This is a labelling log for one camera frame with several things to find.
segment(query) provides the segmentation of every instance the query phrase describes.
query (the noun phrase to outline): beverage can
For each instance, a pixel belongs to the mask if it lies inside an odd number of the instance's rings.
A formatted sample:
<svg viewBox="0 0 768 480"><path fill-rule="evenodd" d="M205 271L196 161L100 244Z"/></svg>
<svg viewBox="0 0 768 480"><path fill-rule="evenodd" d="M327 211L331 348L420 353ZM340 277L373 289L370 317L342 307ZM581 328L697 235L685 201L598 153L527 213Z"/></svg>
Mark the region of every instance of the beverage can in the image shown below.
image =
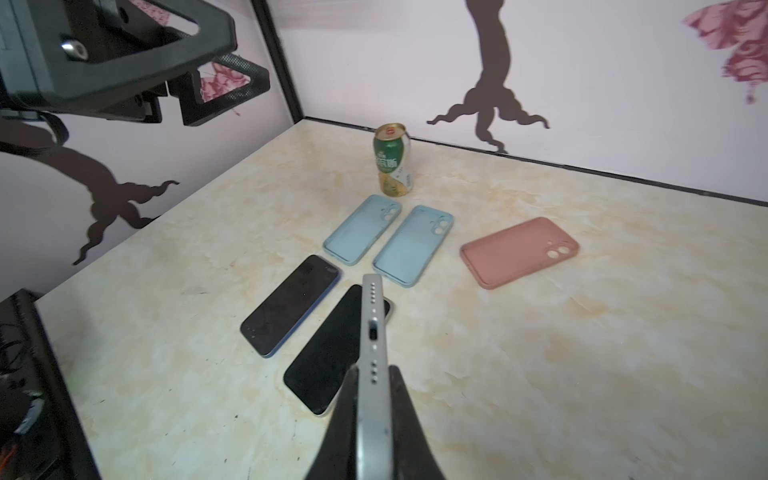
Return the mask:
<svg viewBox="0 0 768 480"><path fill-rule="evenodd" d="M373 153L379 168L379 186L390 197L401 197L413 188L410 171L411 138L403 124L376 129Z"/></svg>

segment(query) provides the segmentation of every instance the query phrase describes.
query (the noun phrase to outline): orange wire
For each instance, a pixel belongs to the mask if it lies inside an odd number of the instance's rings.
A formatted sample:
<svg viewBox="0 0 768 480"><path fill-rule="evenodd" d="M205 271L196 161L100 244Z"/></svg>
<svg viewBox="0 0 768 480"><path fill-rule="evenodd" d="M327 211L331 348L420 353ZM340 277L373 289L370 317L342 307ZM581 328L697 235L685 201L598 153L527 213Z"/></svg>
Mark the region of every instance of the orange wire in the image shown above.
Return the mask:
<svg viewBox="0 0 768 480"><path fill-rule="evenodd" d="M18 450L18 447L16 445L13 445L13 447L11 448L11 451L5 456L4 459L2 459L2 461L0 461L0 472L2 472L2 470L5 468L5 464L8 463L8 460L11 459L13 454L16 453L16 450Z"/></svg>

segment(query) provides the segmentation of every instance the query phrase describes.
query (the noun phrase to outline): metal screw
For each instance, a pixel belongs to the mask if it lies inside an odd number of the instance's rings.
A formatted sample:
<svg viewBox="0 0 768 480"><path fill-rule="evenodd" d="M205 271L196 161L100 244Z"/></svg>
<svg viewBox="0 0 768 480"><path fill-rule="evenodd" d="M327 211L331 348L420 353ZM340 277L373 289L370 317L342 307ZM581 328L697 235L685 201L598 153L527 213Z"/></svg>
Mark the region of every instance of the metal screw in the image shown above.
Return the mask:
<svg viewBox="0 0 768 480"><path fill-rule="evenodd" d="M65 40L64 43L61 44L61 47L72 60L88 60L88 50L85 48L85 45L77 40Z"/></svg>

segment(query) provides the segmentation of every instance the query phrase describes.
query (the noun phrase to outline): black smartphone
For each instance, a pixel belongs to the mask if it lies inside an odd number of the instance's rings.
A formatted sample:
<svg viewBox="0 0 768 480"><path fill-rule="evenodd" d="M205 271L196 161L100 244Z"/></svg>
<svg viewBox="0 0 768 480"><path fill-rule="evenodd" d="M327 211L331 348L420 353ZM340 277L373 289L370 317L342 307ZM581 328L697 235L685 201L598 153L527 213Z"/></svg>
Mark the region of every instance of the black smartphone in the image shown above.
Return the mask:
<svg viewBox="0 0 768 480"><path fill-rule="evenodd" d="M310 255L240 325L262 357L272 356L339 281L339 269Z"/></svg>
<svg viewBox="0 0 768 480"><path fill-rule="evenodd" d="M315 415L323 414L360 357L362 287L352 285L290 364L283 382ZM384 319L392 305L384 299Z"/></svg>

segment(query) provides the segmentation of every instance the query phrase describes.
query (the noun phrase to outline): white wall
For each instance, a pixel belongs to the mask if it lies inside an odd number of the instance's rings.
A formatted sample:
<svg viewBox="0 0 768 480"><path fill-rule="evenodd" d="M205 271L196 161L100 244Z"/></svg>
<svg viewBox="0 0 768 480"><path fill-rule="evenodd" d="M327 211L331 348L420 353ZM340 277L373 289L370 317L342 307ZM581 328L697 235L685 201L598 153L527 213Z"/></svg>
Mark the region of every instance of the white wall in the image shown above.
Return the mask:
<svg viewBox="0 0 768 480"><path fill-rule="evenodd" d="M496 119L512 155L768 200L768 85L721 77L682 20L714 0L506 0L506 85L551 124ZM481 70L464 0L270 0L304 113L494 150L475 117L426 121Z"/></svg>
<svg viewBox="0 0 768 480"><path fill-rule="evenodd" d="M137 204L156 217L292 125L248 0L212 2L236 22L237 54L270 71L271 89L199 127L185 127L176 98L161 98L163 123L132 124L62 115L66 146L105 164L118 183L158 185L162 196ZM47 292L136 232L121 218L104 241L72 266L94 219L85 187L27 158L0 154L0 298L24 287Z"/></svg>

